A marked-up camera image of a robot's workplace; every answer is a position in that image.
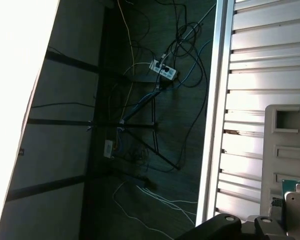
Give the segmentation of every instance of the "electrical outlet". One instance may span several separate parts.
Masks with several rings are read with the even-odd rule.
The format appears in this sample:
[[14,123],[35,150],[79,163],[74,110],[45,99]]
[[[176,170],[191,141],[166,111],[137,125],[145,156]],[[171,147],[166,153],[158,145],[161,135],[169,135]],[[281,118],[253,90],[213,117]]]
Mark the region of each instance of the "electrical outlet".
[[111,159],[112,157],[112,151],[113,151],[113,145],[114,142],[111,140],[105,140],[104,142],[104,150],[103,150],[103,156]]
[[155,71],[156,73],[160,72],[160,75],[173,81],[177,76],[177,71],[165,64],[160,64],[160,67],[157,67],[157,60],[153,60],[150,64],[150,69]]

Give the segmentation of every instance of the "bright light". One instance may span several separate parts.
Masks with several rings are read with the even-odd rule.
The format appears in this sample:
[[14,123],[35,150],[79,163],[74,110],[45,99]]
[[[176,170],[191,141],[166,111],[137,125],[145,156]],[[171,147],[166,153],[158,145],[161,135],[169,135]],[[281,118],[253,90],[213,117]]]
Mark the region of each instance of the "bright light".
[[0,218],[59,0],[0,0]]

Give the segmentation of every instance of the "metal rack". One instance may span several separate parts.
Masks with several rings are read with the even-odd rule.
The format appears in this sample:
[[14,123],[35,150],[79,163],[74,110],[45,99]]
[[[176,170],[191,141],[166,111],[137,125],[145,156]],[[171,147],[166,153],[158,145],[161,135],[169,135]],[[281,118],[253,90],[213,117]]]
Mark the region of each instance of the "metal rack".
[[300,0],[218,0],[196,224],[259,215],[268,105],[300,104]]
[[[72,66],[78,69],[86,70],[89,72],[93,72],[96,74],[105,75],[107,77],[113,77],[118,79],[119,81],[127,81],[128,79],[116,72],[109,71],[105,68],[98,67],[96,65],[92,65],[63,54],[55,53],[53,51],[46,51],[45,55],[46,60],[55,61],[57,63],[65,64],[68,66]],[[55,126],[87,126],[89,128],[92,127],[110,127],[110,128],[120,128],[123,132],[129,134],[131,137],[135,138],[138,142],[143,144],[147,149],[152,151],[155,155],[160,157],[163,161],[171,165],[173,168],[179,170],[180,168],[168,160],[165,156],[163,156],[159,152],[158,140],[157,140],[157,130],[158,123],[156,122],[156,96],[160,94],[160,91],[155,92],[145,101],[141,102],[132,112],[130,112],[124,119],[124,122],[112,123],[112,122],[98,122],[98,121],[73,121],[73,120],[55,120],[55,119],[36,119],[36,118],[28,118],[27,124],[32,125],[55,125]],[[151,120],[150,124],[138,124],[138,123],[127,123],[129,119],[131,119],[135,114],[137,114],[144,106],[146,106],[149,102],[151,102]],[[152,130],[153,136],[153,144],[154,147],[151,147],[149,144],[144,142],[140,137],[132,133],[129,129],[149,129]],[[25,187],[21,189],[9,190],[7,193],[6,202],[42,194],[45,192],[57,190],[60,188],[65,188],[71,185],[76,185],[80,183],[86,183],[87,181],[91,181],[95,178],[101,177],[100,174],[90,173],[86,169],[84,175],[74,176],[65,178],[62,180],[52,181],[48,183],[38,184],[30,187]]]

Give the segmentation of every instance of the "dark floor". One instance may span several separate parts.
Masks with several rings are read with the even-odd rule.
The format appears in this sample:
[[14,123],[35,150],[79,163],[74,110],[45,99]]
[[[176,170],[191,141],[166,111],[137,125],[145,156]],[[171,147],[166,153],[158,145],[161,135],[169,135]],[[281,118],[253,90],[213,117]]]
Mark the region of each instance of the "dark floor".
[[[150,30],[148,35],[140,42],[143,47],[151,49],[160,58],[168,45],[175,39],[176,18],[172,5],[160,5],[154,0],[131,0],[134,5],[121,0],[122,10],[130,29],[131,39],[139,40],[148,28],[148,22],[144,15],[135,9],[142,11],[150,20]],[[197,22],[215,3],[214,0],[179,0],[177,3],[185,3],[187,7],[188,22]],[[181,12],[180,21],[183,23],[183,8],[177,7],[178,13]],[[196,48],[213,38],[215,9],[205,18],[202,31],[196,41]],[[116,5],[108,12],[104,23],[106,44],[101,46],[105,51],[104,65],[107,68],[123,73],[132,63],[130,46],[127,37],[127,30],[123,23],[120,11]],[[210,76],[212,43],[209,43],[203,50],[201,59],[207,71],[208,79]],[[140,52],[135,62],[150,62],[152,56],[149,51]],[[187,56],[179,59],[176,69],[179,71],[180,79],[188,73],[194,60]],[[145,75],[148,65],[138,65],[135,67],[136,75]],[[195,83],[200,77],[200,71],[195,68],[187,84]],[[111,89],[113,79],[104,79],[99,83],[100,89]],[[130,104],[137,103],[145,94],[152,91],[153,84],[135,84],[129,100]],[[113,92],[112,106],[124,105],[130,85],[119,86]],[[205,80],[196,88],[180,87],[178,90],[162,92],[156,98],[156,118],[159,122],[158,145],[160,153],[169,160],[176,163],[180,156],[183,142],[187,131],[195,120],[204,102],[207,85]],[[108,99],[101,95],[101,105],[107,106]],[[114,109],[110,113],[110,118],[120,116],[120,109]],[[111,165],[114,168],[134,175],[145,176],[156,186],[155,193],[169,200],[186,200],[195,202],[198,199],[200,172],[202,165],[202,151],[204,146],[205,133],[205,109],[202,111],[198,121],[192,128],[186,142],[186,156],[183,155],[180,171],[170,173],[159,172],[147,169],[144,166],[130,164],[122,159],[116,158],[109,160],[102,157],[105,136],[107,139],[116,139],[115,129],[98,129],[97,140],[94,151],[94,167],[104,169],[104,166]],[[130,123],[150,123],[151,105],[146,106],[143,111],[134,116]],[[152,132],[148,130],[134,131],[138,136],[153,146]],[[121,134],[122,152],[121,156],[132,147],[138,144],[126,134]],[[163,162],[154,154],[149,154],[147,163],[161,170],[169,170],[171,167]],[[107,177],[95,181],[89,188],[88,203],[89,209],[87,221],[83,229],[84,239],[168,239],[161,233],[145,228],[135,219],[128,218],[124,212],[115,204],[112,194],[115,189],[123,182],[123,179]],[[161,230],[173,238],[191,229],[193,225],[182,214],[181,211],[168,208],[161,202],[145,195],[135,185],[127,182],[116,194],[116,200],[122,205],[130,216],[142,220],[150,228]],[[196,204],[178,203],[184,210],[196,213]]]

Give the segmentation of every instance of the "metal frame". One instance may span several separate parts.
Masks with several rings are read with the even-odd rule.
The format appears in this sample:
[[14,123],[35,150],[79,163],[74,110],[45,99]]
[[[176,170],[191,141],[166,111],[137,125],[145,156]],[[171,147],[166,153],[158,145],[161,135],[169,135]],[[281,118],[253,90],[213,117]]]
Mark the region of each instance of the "metal frame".
[[216,5],[196,226],[215,215],[234,6],[234,0]]
[[[45,59],[55,61],[57,63],[65,64],[71,67],[75,67],[78,69],[86,70],[89,72],[93,72],[96,74],[102,74],[106,75],[108,77],[115,77],[117,79],[126,81],[127,78],[119,73],[112,72],[110,70],[107,70],[105,68],[98,67],[96,65],[92,65],[68,56],[65,56],[63,54],[55,53],[53,51],[46,51]],[[158,123],[156,122],[156,96],[160,94],[160,92],[154,93],[152,96],[150,96],[146,101],[140,103],[134,111],[132,111],[127,117],[124,118],[124,122],[120,123],[113,123],[113,122],[94,122],[94,121],[72,121],[72,120],[55,120],[55,119],[37,119],[37,118],[28,118],[27,124],[33,124],[33,125],[55,125],[55,126],[87,126],[87,130],[91,129],[92,127],[110,127],[110,128],[120,128],[123,132],[128,133],[130,136],[135,138],[137,141],[139,141],[141,144],[143,144],[146,148],[148,148],[150,151],[152,151],[154,154],[156,154],[158,157],[160,157],[163,161],[174,167],[175,169],[180,169],[177,165],[169,161],[166,157],[164,157],[162,154],[159,153],[159,147],[158,147],[158,140],[157,140],[157,127]],[[138,113],[144,106],[147,105],[147,103],[151,102],[151,124],[130,124],[126,123],[130,118],[132,118],[135,114]],[[128,129],[150,129],[152,130],[153,135],[153,142],[154,142],[154,148],[148,145],[146,142],[144,142],[141,138],[136,136],[134,133],[132,133]],[[30,197],[33,195],[57,190],[60,188],[65,188],[68,186],[80,184],[80,183],[86,183],[87,181],[90,181],[94,178],[96,178],[98,175],[96,173],[90,174],[88,173],[88,169],[86,168],[85,174],[81,176],[75,176],[75,177],[69,177],[53,182],[47,182],[44,184],[38,184],[30,187],[25,187],[21,189],[16,190],[9,190],[7,193],[6,201],[13,201],[17,199],[22,199],[26,197]]]

